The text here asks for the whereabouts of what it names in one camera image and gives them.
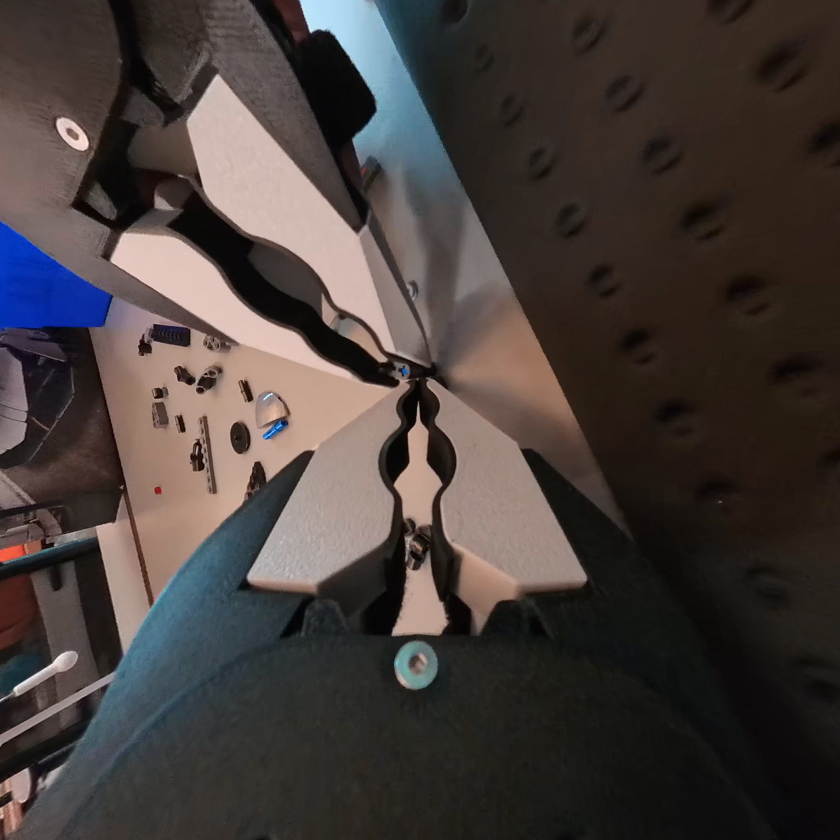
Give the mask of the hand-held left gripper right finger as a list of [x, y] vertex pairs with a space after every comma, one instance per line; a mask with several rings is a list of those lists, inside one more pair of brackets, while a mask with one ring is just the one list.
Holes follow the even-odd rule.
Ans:
[[519, 445], [437, 382], [420, 384], [440, 481], [429, 559], [449, 620], [479, 634], [498, 604], [575, 591], [587, 575]]

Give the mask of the black dotted chair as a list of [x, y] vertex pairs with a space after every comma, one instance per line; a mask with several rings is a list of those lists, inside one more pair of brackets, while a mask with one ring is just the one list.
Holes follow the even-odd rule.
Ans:
[[377, 2], [792, 838], [838, 838], [839, 2]]

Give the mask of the blue plastic bin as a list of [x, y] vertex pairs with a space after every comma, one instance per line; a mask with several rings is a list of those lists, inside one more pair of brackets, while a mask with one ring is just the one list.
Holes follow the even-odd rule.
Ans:
[[1, 224], [1, 327], [99, 328], [111, 296]]

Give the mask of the long grey lego plate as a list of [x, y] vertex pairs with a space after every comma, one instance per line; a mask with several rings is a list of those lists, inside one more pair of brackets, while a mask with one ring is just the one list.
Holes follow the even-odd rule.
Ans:
[[217, 480], [215, 475], [214, 457], [209, 434], [208, 418], [206, 414], [198, 417], [198, 442], [201, 445], [206, 490], [210, 495], [217, 494]]

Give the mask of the white book stand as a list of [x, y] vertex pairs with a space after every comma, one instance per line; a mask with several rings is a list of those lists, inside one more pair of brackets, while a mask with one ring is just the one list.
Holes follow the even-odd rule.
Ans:
[[81, 675], [81, 656], [69, 649], [16, 684], [2, 687], [2, 751], [21, 750], [88, 720], [116, 673]]

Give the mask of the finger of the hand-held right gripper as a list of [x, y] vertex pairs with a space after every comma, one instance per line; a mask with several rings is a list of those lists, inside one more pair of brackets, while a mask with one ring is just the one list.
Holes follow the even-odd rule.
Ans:
[[432, 363], [423, 324], [375, 216], [353, 229], [219, 75], [186, 127], [203, 191], [220, 214], [305, 262], [332, 309], [366, 327], [385, 354]]
[[[218, 335], [319, 371], [396, 387], [369, 351], [331, 330], [307, 303], [264, 279], [240, 234], [223, 234], [209, 212], [153, 211], [118, 236], [110, 261]], [[199, 234], [196, 245], [184, 231]], [[206, 251], [201, 245], [210, 245]]]

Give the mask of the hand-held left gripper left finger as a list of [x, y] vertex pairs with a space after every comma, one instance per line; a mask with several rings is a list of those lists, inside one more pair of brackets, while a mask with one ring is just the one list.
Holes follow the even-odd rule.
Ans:
[[397, 386], [313, 451], [248, 572], [251, 587], [336, 602], [364, 631], [393, 631], [406, 586], [395, 483], [417, 398], [416, 385]]

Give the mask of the black lego connector cluster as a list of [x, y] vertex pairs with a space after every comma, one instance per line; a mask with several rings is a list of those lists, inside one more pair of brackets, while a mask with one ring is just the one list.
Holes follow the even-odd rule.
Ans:
[[432, 529], [428, 524], [418, 524], [412, 518], [403, 521], [405, 566], [408, 571], [419, 571], [431, 551]]

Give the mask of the dark printed lego box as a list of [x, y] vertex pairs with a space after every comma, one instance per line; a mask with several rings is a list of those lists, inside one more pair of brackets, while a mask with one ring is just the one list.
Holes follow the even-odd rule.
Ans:
[[2, 526], [45, 532], [117, 518], [124, 477], [86, 328], [2, 328]]

